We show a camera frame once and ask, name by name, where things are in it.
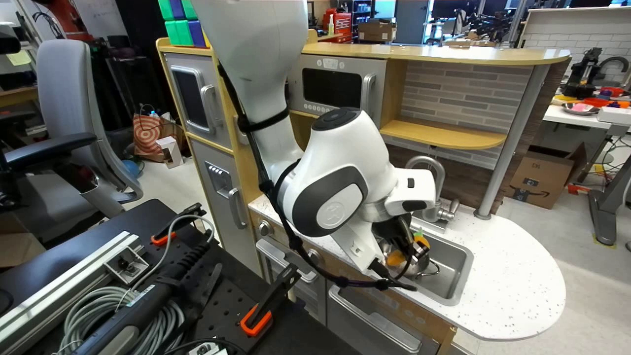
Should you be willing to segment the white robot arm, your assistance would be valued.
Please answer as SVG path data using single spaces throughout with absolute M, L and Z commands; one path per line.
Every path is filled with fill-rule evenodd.
M 384 239 L 409 258 L 427 247 L 407 215 L 435 203 L 427 170 L 396 168 L 370 114 L 332 108 L 311 122 L 299 144 L 287 110 L 285 79 L 307 37 L 305 0 L 192 0 L 238 112 L 265 193 L 285 231 L 329 237 L 368 272 L 386 264 Z

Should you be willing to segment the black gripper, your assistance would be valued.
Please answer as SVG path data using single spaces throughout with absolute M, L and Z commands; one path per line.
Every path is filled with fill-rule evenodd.
M 398 247 L 401 252 L 409 247 L 413 237 L 423 237 L 409 227 L 409 217 L 392 217 L 380 225 L 380 237 L 384 239 L 384 250 L 388 245 Z

